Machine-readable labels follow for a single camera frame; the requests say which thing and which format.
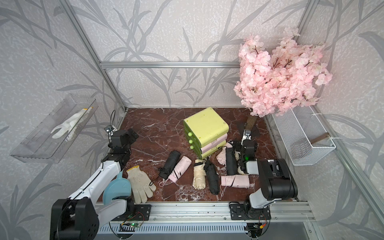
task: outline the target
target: black mounting plate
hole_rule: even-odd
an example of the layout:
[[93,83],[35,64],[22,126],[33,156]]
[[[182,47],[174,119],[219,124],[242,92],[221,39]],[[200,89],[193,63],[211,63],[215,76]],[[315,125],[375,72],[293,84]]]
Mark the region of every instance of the black mounting plate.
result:
[[250,214],[252,218],[245,215],[243,204],[231,203],[229,208],[231,210],[231,220],[259,220],[259,217],[260,221],[271,219],[269,206],[264,209],[251,209]]
[[[149,220],[149,215],[151,214],[151,205],[150,204],[139,204],[135,205],[134,213],[140,212],[144,216],[144,221]],[[134,218],[132,218],[130,221],[143,221],[143,216],[141,214],[137,214]],[[130,213],[124,213],[120,216],[115,217],[112,221],[124,221],[126,219],[129,219]]]

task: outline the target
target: work glove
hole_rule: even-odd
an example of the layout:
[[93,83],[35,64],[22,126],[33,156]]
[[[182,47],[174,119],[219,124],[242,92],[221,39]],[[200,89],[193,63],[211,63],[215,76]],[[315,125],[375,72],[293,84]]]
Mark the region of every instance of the work glove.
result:
[[149,179],[148,175],[140,170],[138,165],[128,169],[127,173],[127,179],[131,183],[135,203],[146,203],[148,197],[152,197],[153,192],[156,191],[156,186]]
[[71,133],[70,135],[67,136],[66,138],[66,141],[71,141],[74,137],[74,131],[71,132],[71,130],[73,129],[73,127],[78,123],[79,119],[85,114],[89,114],[90,111],[87,111],[88,108],[83,108],[82,110],[80,110],[79,112],[73,114],[70,118],[68,118],[67,120],[65,120],[62,124],[59,124],[57,125],[54,129],[52,129],[51,133],[53,133],[56,129],[59,129],[60,130],[55,133],[52,138],[56,139],[56,138],[60,138],[62,135],[64,135],[66,132],[69,132]]

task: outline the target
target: gray wall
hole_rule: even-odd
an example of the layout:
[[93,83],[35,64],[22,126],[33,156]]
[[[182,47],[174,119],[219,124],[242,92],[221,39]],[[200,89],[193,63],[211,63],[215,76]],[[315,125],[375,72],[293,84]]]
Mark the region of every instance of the gray wall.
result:
[[[56,1],[0,3],[0,239],[48,239],[52,204],[95,171],[116,100]],[[10,152],[72,93],[99,108],[58,164]],[[121,113],[117,114],[117,124]]]
[[[102,61],[237,61],[244,37],[273,49],[307,0],[70,0]],[[239,69],[109,69],[126,104],[241,106]]]
[[[318,90],[317,106],[384,196],[384,2],[321,2],[300,40],[328,46],[323,62],[333,80]],[[383,226],[334,153],[292,168],[300,199],[310,202],[325,239],[384,239]]]

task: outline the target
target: dustpan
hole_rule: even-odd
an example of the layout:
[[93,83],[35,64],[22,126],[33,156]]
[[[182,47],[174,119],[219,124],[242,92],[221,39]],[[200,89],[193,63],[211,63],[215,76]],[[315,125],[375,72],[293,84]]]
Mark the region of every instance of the dustpan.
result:
[[108,184],[103,193],[103,204],[108,205],[117,197],[130,197],[132,193],[131,183],[128,179],[122,177],[122,171],[116,176],[116,179]]

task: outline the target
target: red marble surface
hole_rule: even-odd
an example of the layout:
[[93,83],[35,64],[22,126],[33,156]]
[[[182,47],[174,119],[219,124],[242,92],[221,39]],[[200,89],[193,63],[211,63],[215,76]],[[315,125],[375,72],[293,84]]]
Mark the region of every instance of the red marble surface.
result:
[[[139,138],[131,146],[131,159],[124,168],[123,176],[127,177],[127,169],[139,165],[140,169],[147,173],[150,179],[156,179],[157,169],[164,165],[172,150],[179,151],[194,163],[196,155],[193,150],[189,149],[190,144],[184,136],[182,120],[202,109],[129,109],[121,129],[133,128],[138,133]],[[246,122],[249,110],[245,108],[215,108],[215,111],[229,125],[227,141],[229,139],[240,139],[236,124],[239,121]],[[258,143],[256,158],[275,158],[275,150],[264,119],[258,118],[256,125],[260,132],[260,136],[256,138]],[[210,160],[216,165],[217,173],[221,176],[226,175],[226,169],[224,165],[220,165],[216,160],[216,155],[219,152],[215,152]],[[148,201],[243,201],[248,194],[260,188],[257,175],[249,175],[249,180],[251,187],[248,189],[227,187],[223,197],[220,194],[213,195],[209,191],[207,179],[205,189],[196,190],[192,187],[193,164],[191,164],[176,183],[168,180],[165,186],[160,187],[159,182],[162,179],[158,178],[154,181],[157,189],[154,196]]]

